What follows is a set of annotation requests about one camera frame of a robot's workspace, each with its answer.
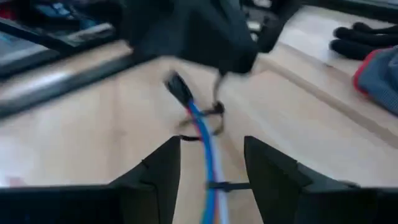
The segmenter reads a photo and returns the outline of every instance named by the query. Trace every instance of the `blue cable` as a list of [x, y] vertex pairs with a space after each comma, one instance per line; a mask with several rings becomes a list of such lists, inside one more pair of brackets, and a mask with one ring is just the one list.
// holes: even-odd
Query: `blue cable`
[[[205, 159], [206, 159], [206, 168], [207, 168], [207, 181], [208, 182], [214, 182], [215, 177], [213, 175], [213, 149], [212, 145], [210, 142], [210, 133], [206, 128], [205, 123], [203, 122], [201, 116], [200, 116], [200, 111], [196, 107], [193, 101], [189, 102], [189, 109], [192, 112], [194, 121], [196, 125], [198, 126], [203, 144], [205, 146]], [[214, 222], [214, 217], [215, 217], [215, 198], [216, 198], [216, 192], [213, 189], [208, 189], [207, 190], [207, 195], [206, 195], [206, 209], [203, 214], [203, 218], [201, 223], [202, 224], [211, 224]]]

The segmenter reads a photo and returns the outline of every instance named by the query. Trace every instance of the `gray cloth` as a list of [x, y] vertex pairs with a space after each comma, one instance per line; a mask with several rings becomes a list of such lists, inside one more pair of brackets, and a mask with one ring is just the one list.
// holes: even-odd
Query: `gray cloth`
[[398, 115], [398, 46], [377, 52], [359, 74], [358, 86]]

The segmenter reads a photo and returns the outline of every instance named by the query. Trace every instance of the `white cable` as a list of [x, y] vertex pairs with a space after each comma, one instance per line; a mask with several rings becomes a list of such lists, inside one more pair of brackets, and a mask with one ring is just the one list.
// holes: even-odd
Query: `white cable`
[[[213, 153], [214, 159], [214, 168], [215, 168], [215, 179], [217, 182], [224, 182], [225, 176], [223, 173], [222, 163], [221, 163], [221, 156], [220, 150], [218, 149], [217, 145], [214, 143], [213, 138], [210, 136], [210, 144]], [[228, 199], [226, 196], [226, 192], [223, 190], [217, 191], [217, 198], [218, 198], [218, 210], [220, 211], [220, 224], [229, 224], [229, 213], [228, 213]]]

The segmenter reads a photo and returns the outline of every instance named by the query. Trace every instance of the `wooden floor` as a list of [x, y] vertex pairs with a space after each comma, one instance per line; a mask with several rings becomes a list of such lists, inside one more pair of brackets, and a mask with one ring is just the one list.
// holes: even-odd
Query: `wooden floor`
[[[261, 55], [250, 78], [222, 86], [226, 131], [217, 139], [226, 178], [247, 181], [243, 137], [253, 135], [323, 174], [363, 186], [397, 186], [398, 121], [355, 93], [358, 62], [327, 50], [338, 26], [367, 21], [305, 7], [277, 48]], [[10, 100], [130, 52], [115, 42], [29, 72], [0, 87]], [[138, 164], [169, 137], [186, 114], [162, 80], [185, 79], [200, 106], [211, 104], [213, 69], [162, 58], [66, 95], [0, 124], [0, 184], [107, 183]], [[182, 143], [182, 175], [174, 223], [197, 223], [203, 209], [203, 149]], [[232, 223], [260, 223], [250, 190], [228, 196]]]

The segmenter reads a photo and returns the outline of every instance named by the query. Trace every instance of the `black frame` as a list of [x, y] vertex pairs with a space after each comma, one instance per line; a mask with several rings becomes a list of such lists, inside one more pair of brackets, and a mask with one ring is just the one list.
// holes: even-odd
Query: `black frame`
[[244, 137], [249, 182], [264, 223], [351, 224], [397, 221], [397, 188], [329, 178], [255, 137]]
[[172, 224], [180, 183], [180, 151], [180, 138], [171, 137], [109, 184], [0, 189], [0, 220]]
[[398, 4], [371, 0], [303, 0], [303, 3], [398, 24]]
[[138, 52], [134, 52], [133, 54], [117, 58], [79, 74], [72, 75], [66, 80], [61, 80], [26, 95], [2, 101], [0, 102], [0, 120], [29, 110], [42, 103], [46, 103], [75, 90], [104, 80], [105, 78], [117, 75], [123, 70], [148, 62], [154, 58], [154, 56], [144, 56]]
[[48, 48], [48, 50], [38, 52], [2, 66], [0, 70], [0, 80], [6, 80], [14, 75], [18, 75], [19, 73], [26, 72], [39, 66], [73, 56], [80, 52], [84, 52], [119, 39], [117, 35], [118, 32], [115, 30], [114, 34], [104, 38], [89, 40], [85, 43], [73, 43], [72, 41], [62, 40], [51, 35], [38, 33], [28, 27], [19, 25], [16, 22], [1, 18], [0, 31]]

